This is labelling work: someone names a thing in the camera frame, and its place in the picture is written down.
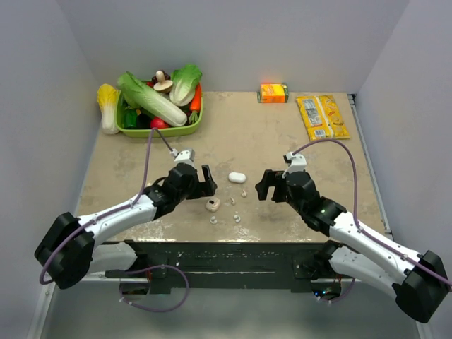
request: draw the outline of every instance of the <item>white wall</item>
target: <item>white wall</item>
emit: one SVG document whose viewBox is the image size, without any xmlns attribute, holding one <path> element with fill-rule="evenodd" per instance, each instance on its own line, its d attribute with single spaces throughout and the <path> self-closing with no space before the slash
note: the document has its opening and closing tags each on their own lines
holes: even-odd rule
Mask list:
<svg viewBox="0 0 452 339">
<path fill-rule="evenodd" d="M 452 278 L 452 2 L 412 0 L 358 92 L 394 237 L 439 254 Z M 431 320 L 450 338 L 452 298 Z"/>
<path fill-rule="evenodd" d="M 33 252 L 76 206 L 97 83 L 54 0 L 0 1 L 0 47 L 0 336 L 24 338 L 41 290 Z"/>
<path fill-rule="evenodd" d="M 96 78 L 186 62 L 207 90 L 355 93 L 408 0 L 58 0 Z"/>
</svg>

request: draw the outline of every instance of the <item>wooden tabletop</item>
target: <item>wooden tabletop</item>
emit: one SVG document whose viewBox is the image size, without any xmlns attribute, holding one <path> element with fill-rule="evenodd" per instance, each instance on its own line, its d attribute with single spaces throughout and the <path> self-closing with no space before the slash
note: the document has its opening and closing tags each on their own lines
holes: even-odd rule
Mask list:
<svg viewBox="0 0 452 339">
<path fill-rule="evenodd" d="M 113 240 L 190 242 L 323 242 L 325 237 L 310 230 L 286 203 L 257 199 L 254 185 L 264 170 L 283 170 L 283 155 L 309 142 L 295 98 L 286 104 L 259 104 L 256 93 L 207 92 L 204 117 L 198 130 L 189 136 L 169 138 L 177 150 L 193 148 L 195 164 L 210 166 L 222 201 L 216 213 L 206 210 L 207 198 L 184 201 L 169 215 L 137 225 Z M 350 132 L 344 141 L 357 163 L 358 216 L 362 222 L 383 233 L 383 223 L 362 150 L 356 123 L 345 93 L 333 93 Z M 143 178 L 146 139 L 100 132 L 81 196 L 79 215 L 94 213 L 121 203 L 136 194 Z M 352 167 L 345 151 L 333 143 L 313 145 L 303 152 L 321 195 L 352 209 Z M 148 182 L 165 176 L 174 166 L 173 158 L 160 139 L 151 149 Z M 247 176 L 244 184 L 228 181 L 230 172 Z M 247 192 L 241 197 L 242 189 Z M 237 202 L 231 206 L 230 198 Z M 234 215 L 240 215 L 236 223 Z M 212 225 L 214 215 L 218 223 Z"/>
</svg>

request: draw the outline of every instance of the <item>orange carrot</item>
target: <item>orange carrot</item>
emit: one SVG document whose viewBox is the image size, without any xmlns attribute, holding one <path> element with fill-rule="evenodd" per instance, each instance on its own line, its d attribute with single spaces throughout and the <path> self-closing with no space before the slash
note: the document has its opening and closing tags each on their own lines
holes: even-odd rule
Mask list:
<svg viewBox="0 0 452 339">
<path fill-rule="evenodd" d="M 199 112 L 201 110 L 201 84 L 200 83 L 196 86 L 195 96 L 193 97 L 193 100 L 191 101 L 190 110 L 197 111 L 197 112 Z"/>
<path fill-rule="evenodd" d="M 201 84 L 199 83 L 195 89 L 195 96 L 190 104 L 191 114 L 189 117 L 189 123 L 194 124 L 198 121 L 198 113 L 201 111 Z"/>
</svg>

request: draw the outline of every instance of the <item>yellow bag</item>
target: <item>yellow bag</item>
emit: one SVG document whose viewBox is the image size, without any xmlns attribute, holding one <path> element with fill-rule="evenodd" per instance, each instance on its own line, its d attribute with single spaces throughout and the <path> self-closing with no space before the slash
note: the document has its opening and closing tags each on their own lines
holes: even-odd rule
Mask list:
<svg viewBox="0 0 452 339">
<path fill-rule="evenodd" d="M 298 97 L 297 104 L 310 141 L 350 138 L 332 95 Z"/>
</svg>

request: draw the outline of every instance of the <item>red radish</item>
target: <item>red radish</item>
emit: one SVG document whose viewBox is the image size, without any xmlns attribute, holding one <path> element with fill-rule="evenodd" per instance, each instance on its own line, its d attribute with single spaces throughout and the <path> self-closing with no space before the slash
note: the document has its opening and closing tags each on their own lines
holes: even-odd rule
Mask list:
<svg viewBox="0 0 452 339">
<path fill-rule="evenodd" d="M 149 127 L 152 129 L 167 129 L 171 126 L 164 122 L 161 118 L 154 118 L 150 121 Z"/>
</svg>

